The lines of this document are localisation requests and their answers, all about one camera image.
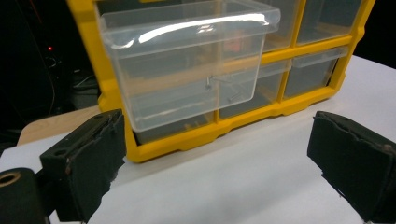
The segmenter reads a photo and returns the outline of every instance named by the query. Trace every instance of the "transparent bin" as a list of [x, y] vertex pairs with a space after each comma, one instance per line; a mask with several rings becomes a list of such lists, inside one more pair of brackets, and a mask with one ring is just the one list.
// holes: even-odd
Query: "transparent bin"
[[347, 56], [347, 51], [347, 47], [339, 47], [295, 57], [284, 99], [327, 86], [337, 60]]
[[178, 133], [184, 133], [189, 130], [206, 126], [213, 123], [214, 112], [194, 116], [188, 119], [182, 119], [173, 123], [165, 124], [158, 128], [153, 128], [141, 133], [134, 133], [136, 143], [143, 145]]
[[265, 34], [279, 20], [279, 9], [250, 0], [102, 14], [102, 40], [133, 130], [249, 100]]
[[244, 103], [229, 106], [219, 111], [219, 117], [227, 119], [248, 111], [271, 105], [276, 101], [280, 82], [285, 72], [290, 70], [290, 60], [262, 65], [257, 77], [253, 98]]
[[348, 35], [361, 0], [306, 0], [297, 44]]
[[300, 0], [256, 0], [280, 9], [281, 20], [276, 32], [265, 37], [264, 52], [285, 49], [290, 46]]

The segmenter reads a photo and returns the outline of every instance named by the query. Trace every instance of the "screw hole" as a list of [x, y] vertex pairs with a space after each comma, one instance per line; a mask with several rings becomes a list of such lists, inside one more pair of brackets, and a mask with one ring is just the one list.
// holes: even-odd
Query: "screw hole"
[[10, 185], [21, 177], [20, 173], [10, 173], [0, 176], [0, 188]]

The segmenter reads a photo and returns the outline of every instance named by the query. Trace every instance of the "yellow plastic frame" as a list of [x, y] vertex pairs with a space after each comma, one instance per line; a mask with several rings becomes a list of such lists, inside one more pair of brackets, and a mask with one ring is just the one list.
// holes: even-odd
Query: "yellow plastic frame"
[[[102, 92], [98, 103], [101, 111], [108, 111], [122, 108], [124, 114], [126, 110], [121, 100], [119, 87], [114, 75], [111, 62], [106, 56], [96, 21], [94, 1], [92, 0], [66, 0], [77, 24], [80, 36], [85, 49], [89, 55], [94, 73], [99, 82]], [[357, 14], [354, 25], [349, 35], [323, 40], [317, 43], [297, 46], [297, 35], [300, 23], [303, 18], [306, 0], [301, 0], [297, 15], [296, 25], [293, 30], [291, 45], [287, 49], [281, 49], [262, 55], [262, 63], [273, 63], [281, 60], [293, 58], [295, 56], [314, 53], [341, 46], [348, 47], [346, 57], [340, 58], [332, 73], [331, 82], [327, 87], [311, 91], [300, 96], [282, 100], [283, 91], [289, 72], [282, 77], [280, 94], [277, 101], [268, 105], [229, 119], [220, 119], [219, 111], [215, 111], [214, 122], [206, 126], [179, 133], [170, 137], [165, 137], [154, 142], [138, 146], [129, 122], [125, 116], [125, 139], [127, 144], [127, 158], [130, 161], [141, 162], [150, 160], [161, 155], [176, 151], [189, 150], [214, 141], [219, 136], [230, 132], [232, 129], [247, 125], [251, 122], [265, 119], [272, 116], [289, 115], [303, 110], [313, 103], [325, 100], [335, 95], [341, 88], [345, 78], [345, 71], [348, 62], [356, 45], [364, 35], [364, 25], [373, 8], [375, 0], [362, 0], [361, 9]]]

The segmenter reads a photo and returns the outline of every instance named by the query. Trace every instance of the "wooden surface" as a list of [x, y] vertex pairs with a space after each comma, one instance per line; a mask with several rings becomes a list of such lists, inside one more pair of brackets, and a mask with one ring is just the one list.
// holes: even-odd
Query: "wooden surface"
[[87, 119], [100, 113], [97, 105], [62, 115], [40, 119], [23, 128], [17, 146], [75, 130]]

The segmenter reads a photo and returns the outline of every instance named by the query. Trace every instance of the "yellow storage organizer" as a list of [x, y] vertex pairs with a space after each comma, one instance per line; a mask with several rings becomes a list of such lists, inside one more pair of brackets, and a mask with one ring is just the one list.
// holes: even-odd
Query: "yellow storage organizer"
[[[120, 6], [111, 6], [112, 2], [146, 9], [122, 11]], [[126, 115], [130, 161], [146, 161], [210, 143], [232, 129], [295, 113], [340, 90], [375, 0], [256, 2], [260, 3], [185, 0], [181, 5], [180, 1], [67, 0], [99, 82], [100, 109], [122, 108]], [[262, 3], [280, 9], [276, 32], [276, 10]], [[210, 20], [212, 25], [185, 20], [182, 24], [198, 24], [196, 34], [205, 36], [196, 38], [184, 30], [186, 35], [181, 40], [180, 34], [174, 33], [152, 42], [158, 32], [168, 32], [162, 27], [178, 29], [169, 23], [156, 23], [150, 28], [156, 34], [140, 38], [141, 45], [131, 42], [131, 36], [152, 25], [139, 24], [154, 20], [155, 16], [148, 13], [166, 10], [179, 11], [188, 18], [193, 14]], [[205, 10], [224, 15], [225, 19], [210, 19]], [[240, 10], [242, 16], [250, 15], [248, 20], [239, 17]], [[260, 13], [268, 21], [263, 21]], [[136, 24], [111, 29], [130, 21]], [[269, 25], [259, 32], [258, 24]], [[175, 92], [182, 92], [182, 96], [174, 97]]]

